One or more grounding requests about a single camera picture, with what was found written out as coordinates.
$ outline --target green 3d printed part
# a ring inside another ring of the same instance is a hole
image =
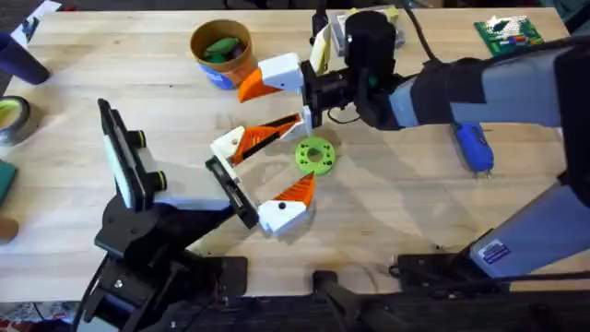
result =
[[[336,152],[332,143],[320,137],[303,139],[295,150],[295,162],[306,174],[315,172],[324,175],[336,162]]]

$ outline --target circuit board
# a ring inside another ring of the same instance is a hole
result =
[[[475,22],[474,26],[494,56],[544,42],[526,16],[493,17],[485,22]]]

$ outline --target cable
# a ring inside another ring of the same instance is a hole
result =
[[[335,117],[334,117],[334,116],[331,114],[332,110],[334,110],[334,109],[329,109],[329,110],[328,110],[328,112],[327,112],[327,114],[328,114],[328,118],[329,118],[330,120],[334,121],[335,123],[339,124],[339,125],[346,125],[346,124],[351,124],[351,123],[353,123],[353,122],[355,122],[355,121],[358,121],[358,120],[360,119],[360,115],[359,115],[359,116],[357,116],[356,118],[354,118],[354,119],[352,119],[352,120],[348,120],[348,121],[340,121],[340,120],[336,119],[336,118],[335,118]]]
[[[44,321],[45,317],[43,317],[43,315],[41,314],[41,310],[39,310],[39,307],[37,306],[37,303],[33,302],[33,308],[35,308],[35,311],[37,312],[37,314],[39,315],[39,318]]]
[[[107,257],[108,256],[105,255],[102,258],[99,268],[96,269],[96,272],[94,272],[94,276],[92,276],[92,279],[90,279],[90,282],[88,283],[88,286],[86,287],[86,290],[84,290],[84,295],[82,295],[82,299],[80,300],[80,304],[78,305],[78,307],[76,309],[76,314],[74,315],[74,320],[72,321],[72,325],[70,328],[71,332],[77,332],[77,327],[80,325],[80,319],[82,319],[82,312],[84,311],[84,304],[86,304],[86,301],[89,298],[90,292],[94,288],[94,285],[96,284],[96,282],[99,278],[99,274],[102,271],[102,268],[107,263]]]
[[[434,53],[431,50],[431,47],[428,45],[428,42],[426,41],[426,38],[424,37],[424,33],[422,32],[422,27],[420,26],[418,19],[414,15],[412,8],[410,8],[410,6],[407,4],[406,0],[399,0],[399,3],[401,3],[402,7],[404,8],[407,15],[409,16],[409,19],[412,21],[412,24],[414,25],[414,29],[416,30],[416,33],[418,34],[418,39],[420,40],[420,44],[422,44],[422,48],[424,49],[424,52],[426,52],[426,55],[429,57],[429,59],[432,62],[437,63],[437,64],[442,64],[443,62],[438,57],[436,57],[436,55],[434,55]]]

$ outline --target tape roll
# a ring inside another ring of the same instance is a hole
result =
[[[14,146],[35,132],[41,120],[38,111],[21,97],[0,97],[0,146]]]

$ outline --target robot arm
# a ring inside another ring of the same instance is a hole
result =
[[[360,12],[346,21],[347,67],[317,75],[295,54],[260,63],[256,81],[240,87],[242,99],[281,88],[296,89],[309,108],[312,127],[323,111],[353,102],[360,119],[379,130],[418,125],[528,123],[563,129],[568,177],[576,195],[590,207],[590,153],[584,147],[590,126],[583,87],[590,63],[590,38],[577,37],[531,46],[514,53],[450,64],[432,62],[410,77],[394,72],[395,28],[376,12]],[[271,87],[252,89],[253,86]]]

